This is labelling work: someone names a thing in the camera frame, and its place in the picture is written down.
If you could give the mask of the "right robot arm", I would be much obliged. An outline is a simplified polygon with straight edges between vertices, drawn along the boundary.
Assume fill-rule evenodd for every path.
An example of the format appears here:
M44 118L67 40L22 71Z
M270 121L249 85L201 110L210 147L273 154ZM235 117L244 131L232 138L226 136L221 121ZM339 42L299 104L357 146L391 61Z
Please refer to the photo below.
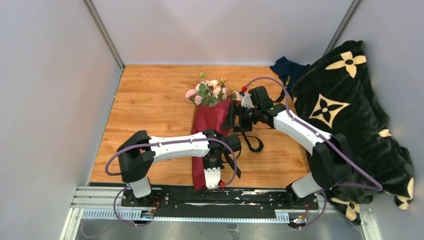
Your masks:
M250 132L258 122L287 134L310 155L310 172L285 188L285 201L290 208L298 209L305 203L306 197L330 190L354 173L348 162L353 156L352 151L343 134L332 135L322 131L295 116L287 106L275 104L264 86L245 92L240 104L231 103L221 129Z

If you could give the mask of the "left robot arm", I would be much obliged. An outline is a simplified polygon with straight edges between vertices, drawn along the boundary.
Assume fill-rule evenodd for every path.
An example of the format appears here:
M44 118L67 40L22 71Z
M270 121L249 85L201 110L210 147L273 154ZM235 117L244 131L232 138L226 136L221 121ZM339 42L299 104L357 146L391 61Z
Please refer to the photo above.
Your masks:
M113 155L118 159L119 175L133 192L134 200L140 206L149 206L153 201L148 172L153 164L164 160L196 157L202 163L205 187L208 190L223 188L221 178L222 157L233 170L233 177L241 177L236 167L236 152L241 150L237 135L224 136L213 129L192 135L177 137L149 136L140 130L122 144Z

